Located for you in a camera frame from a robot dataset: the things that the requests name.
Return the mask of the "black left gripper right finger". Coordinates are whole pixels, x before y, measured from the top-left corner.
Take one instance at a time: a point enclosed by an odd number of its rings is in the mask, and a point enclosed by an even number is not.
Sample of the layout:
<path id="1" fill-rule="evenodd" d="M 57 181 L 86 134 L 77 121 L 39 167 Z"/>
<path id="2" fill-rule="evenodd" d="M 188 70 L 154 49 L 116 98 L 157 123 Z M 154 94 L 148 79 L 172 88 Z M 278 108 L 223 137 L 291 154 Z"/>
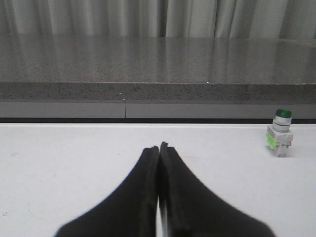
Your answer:
<path id="1" fill-rule="evenodd" d="M 158 196 L 166 237 L 272 237 L 265 223 L 241 212 L 208 189 L 174 147 L 160 146 Z"/>

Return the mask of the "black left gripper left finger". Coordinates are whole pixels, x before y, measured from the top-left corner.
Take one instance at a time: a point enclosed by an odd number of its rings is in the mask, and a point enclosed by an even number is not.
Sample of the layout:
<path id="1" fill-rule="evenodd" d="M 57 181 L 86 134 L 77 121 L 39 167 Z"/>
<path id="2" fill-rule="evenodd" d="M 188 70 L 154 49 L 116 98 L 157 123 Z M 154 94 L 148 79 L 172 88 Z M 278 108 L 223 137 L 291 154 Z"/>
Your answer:
<path id="1" fill-rule="evenodd" d="M 154 237 L 159 149 L 145 148 L 122 183 L 101 203 L 63 225 L 58 237 Z"/>

